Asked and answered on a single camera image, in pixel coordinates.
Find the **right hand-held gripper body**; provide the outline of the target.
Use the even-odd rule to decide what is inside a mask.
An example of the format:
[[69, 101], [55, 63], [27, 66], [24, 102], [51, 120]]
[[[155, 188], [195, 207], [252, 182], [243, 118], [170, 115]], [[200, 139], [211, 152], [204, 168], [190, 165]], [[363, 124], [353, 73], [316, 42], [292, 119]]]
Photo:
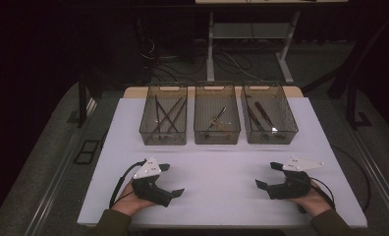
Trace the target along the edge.
[[285, 182], [268, 187], [268, 195], [271, 200], [295, 199], [305, 196], [311, 187], [307, 170], [322, 168], [321, 161], [309, 160], [301, 157], [291, 157], [282, 163]]

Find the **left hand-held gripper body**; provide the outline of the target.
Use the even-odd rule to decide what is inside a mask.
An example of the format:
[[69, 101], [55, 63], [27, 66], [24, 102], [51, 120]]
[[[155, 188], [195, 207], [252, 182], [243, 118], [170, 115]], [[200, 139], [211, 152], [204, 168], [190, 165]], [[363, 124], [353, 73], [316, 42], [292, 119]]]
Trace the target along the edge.
[[156, 185], [156, 180], [162, 172], [159, 168], [158, 161], [153, 156], [133, 175], [132, 186], [135, 194], [140, 199], [167, 207], [173, 199], [172, 193]]

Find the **clear grey plastic bin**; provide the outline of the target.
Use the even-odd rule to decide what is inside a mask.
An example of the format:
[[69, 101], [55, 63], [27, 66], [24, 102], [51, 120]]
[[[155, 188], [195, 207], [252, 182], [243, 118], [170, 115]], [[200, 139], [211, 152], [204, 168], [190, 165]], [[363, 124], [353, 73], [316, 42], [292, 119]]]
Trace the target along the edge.
[[[226, 107], [220, 117], [231, 125], [226, 129], [205, 131], [212, 119]], [[235, 86], [227, 82], [199, 82], [194, 93], [194, 142], [197, 145], [235, 145], [241, 133]]]
[[178, 132], [167, 132], [167, 125], [163, 126], [161, 133], [155, 135], [154, 128], [157, 125], [154, 96], [166, 100], [181, 99], [177, 111], [182, 102], [187, 99], [188, 86], [186, 83], [151, 83], [148, 86], [144, 110], [139, 126], [139, 133], [146, 146], [184, 146], [187, 143], [187, 103], [177, 125]]
[[[241, 101], [244, 112], [247, 140], [256, 145], [289, 145], [299, 131], [286, 94], [278, 82], [243, 82]], [[263, 119], [254, 103], [258, 101], [270, 117], [278, 132]], [[247, 105], [250, 106], [264, 131], [257, 130], [252, 122]]]

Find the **wooden-handled knife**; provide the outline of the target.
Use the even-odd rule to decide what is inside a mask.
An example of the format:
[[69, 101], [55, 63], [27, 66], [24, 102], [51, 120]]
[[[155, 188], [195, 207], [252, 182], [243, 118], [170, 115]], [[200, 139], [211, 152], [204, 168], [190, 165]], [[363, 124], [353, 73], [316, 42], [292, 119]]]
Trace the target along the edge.
[[264, 129], [263, 129], [262, 125], [260, 124], [260, 122], [258, 121], [258, 119], [255, 116], [255, 114], [253, 113], [252, 109], [250, 108], [249, 105], [247, 105], [247, 108], [248, 108], [249, 116], [250, 116], [252, 122], [255, 124], [257, 130], [260, 131], [260, 132], [263, 132]]
[[258, 111], [260, 112], [261, 116], [263, 117], [263, 119], [267, 122], [267, 124], [271, 127], [271, 131], [272, 132], [278, 132], [278, 130], [276, 129], [276, 127], [273, 125], [270, 117], [268, 116], [268, 114], [266, 113], [266, 111], [264, 110], [263, 106], [260, 104], [260, 102], [256, 101], [254, 103], [255, 107], [258, 109]]

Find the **metal spoon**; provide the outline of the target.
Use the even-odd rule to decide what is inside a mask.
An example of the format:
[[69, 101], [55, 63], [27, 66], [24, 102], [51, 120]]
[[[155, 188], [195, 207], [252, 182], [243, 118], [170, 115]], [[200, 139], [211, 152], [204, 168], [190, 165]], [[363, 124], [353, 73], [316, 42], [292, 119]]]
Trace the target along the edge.
[[209, 136], [209, 131], [214, 127], [214, 126], [217, 126], [218, 124], [221, 123], [220, 121], [220, 117], [223, 115], [223, 113], [226, 111], [226, 107], [223, 107], [221, 109], [221, 111], [212, 119], [211, 121], [211, 124], [209, 125], [209, 127], [206, 129], [205, 131], [205, 136], [208, 137]]

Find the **person's left hand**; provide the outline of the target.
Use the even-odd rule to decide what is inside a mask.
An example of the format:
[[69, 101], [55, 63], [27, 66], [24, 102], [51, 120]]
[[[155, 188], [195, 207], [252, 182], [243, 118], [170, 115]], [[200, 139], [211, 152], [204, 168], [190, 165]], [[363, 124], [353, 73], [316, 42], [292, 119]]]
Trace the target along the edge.
[[111, 209], [128, 216], [134, 216], [139, 211], [153, 207], [154, 203], [148, 200], [140, 199], [135, 193], [132, 183], [129, 182], [122, 191], [119, 199], [111, 206]]

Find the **person's right hand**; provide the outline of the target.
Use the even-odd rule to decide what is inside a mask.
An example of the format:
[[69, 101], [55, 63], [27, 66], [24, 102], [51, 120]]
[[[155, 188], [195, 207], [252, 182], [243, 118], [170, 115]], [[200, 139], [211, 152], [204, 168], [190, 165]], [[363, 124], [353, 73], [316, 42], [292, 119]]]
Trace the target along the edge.
[[325, 211], [331, 209], [331, 206], [329, 203], [326, 202], [326, 200], [319, 195], [315, 188], [319, 188], [319, 186], [311, 181], [312, 188], [309, 190], [309, 192], [302, 197], [295, 198], [295, 199], [289, 199], [289, 202], [298, 204], [301, 206], [311, 217], [316, 217]]

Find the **black metal stand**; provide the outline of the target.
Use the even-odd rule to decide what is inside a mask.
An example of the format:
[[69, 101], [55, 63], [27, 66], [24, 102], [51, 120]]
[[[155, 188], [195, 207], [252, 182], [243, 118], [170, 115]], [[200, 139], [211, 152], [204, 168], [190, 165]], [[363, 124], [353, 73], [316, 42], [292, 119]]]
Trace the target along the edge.
[[101, 97], [102, 89], [94, 76], [81, 71], [79, 73], [78, 93], [79, 108], [70, 114], [67, 122], [76, 123], [81, 128], [89, 115], [91, 101]]
[[356, 43], [348, 59], [338, 68], [320, 77], [316, 81], [302, 87], [302, 92], [307, 93], [328, 81], [333, 83], [328, 90], [328, 96], [332, 99], [338, 99], [345, 91], [347, 92], [346, 103], [346, 121], [353, 129], [359, 126], [367, 126], [367, 119], [362, 117], [361, 121], [356, 121], [357, 89], [360, 80], [356, 73], [362, 65], [365, 57], [374, 46], [380, 35], [389, 26], [389, 14], [381, 20], [378, 26], [366, 38]]

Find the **white-legged desk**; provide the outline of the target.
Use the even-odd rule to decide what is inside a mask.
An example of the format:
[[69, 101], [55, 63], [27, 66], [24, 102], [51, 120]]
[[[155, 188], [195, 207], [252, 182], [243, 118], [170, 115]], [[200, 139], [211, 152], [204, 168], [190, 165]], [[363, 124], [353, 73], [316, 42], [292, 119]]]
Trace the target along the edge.
[[[305, 6], [327, 6], [331, 4], [338, 6], [347, 3], [349, 0], [194, 0], [197, 6], [215, 6], [219, 9], [224, 7], [241, 8], [242, 6], [257, 10], [259, 7], [305, 7]], [[275, 53], [277, 63], [282, 76], [287, 84], [294, 82], [290, 69], [286, 62], [293, 36], [300, 18], [301, 10], [293, 11], [289, 22], [282, 23], [249, 23], [249, 30], [241, 29], [241, 23], [217, 23], [214, 21], [215, 10], [209, 10], [208, 41], [206, 57], [206, 73], [209, 81], [215, 80], [213, 42], [215, 39], [282, 39], [283, 47]]]

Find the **metal floor rail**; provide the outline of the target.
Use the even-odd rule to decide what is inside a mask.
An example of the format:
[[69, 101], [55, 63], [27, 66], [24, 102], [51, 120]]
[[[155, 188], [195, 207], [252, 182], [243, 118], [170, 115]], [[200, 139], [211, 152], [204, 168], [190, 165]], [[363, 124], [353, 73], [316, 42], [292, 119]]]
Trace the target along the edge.
[[379, 191], [384, 204], [386, 204], [386, 207], [389, 210], [389, 183], [375, 162], [374, 155], [369, 150], [368, 145], [366, 145], [362, 140], [359, 132], [350, 125], [346, 125], [346, 127], [361, 154], [361, 161], [363, 166], [367, 170], [368, 175], [370, 176], [373, 184]]
[[54, 176], [49, 182], [48, 188], [46, 189], [43, 197], [41, 198], [39, 206], [35, 211], [33, 218], [28, 225], [28, 228], [24, 233], [24, 236], [39, 236], [39, 233], [46, 221], [46, 218], [54, 205], [58, 193], [60, 192], [61, 186], [64, 182], [64, 179], [66, 178], [68, 169], [73, 163], [73, 159], [76, 156], [78, 146], [83, 139], [83, 134], [87, 129], [94, 110], [97, 107], [97, 102], [93, 98], [91, 98], [84, 104], [84, 122], [79, 128], [75, 129], [75, 132], [70, 137], [63, 157], [61, 158], [61, 162], [57, 167]]

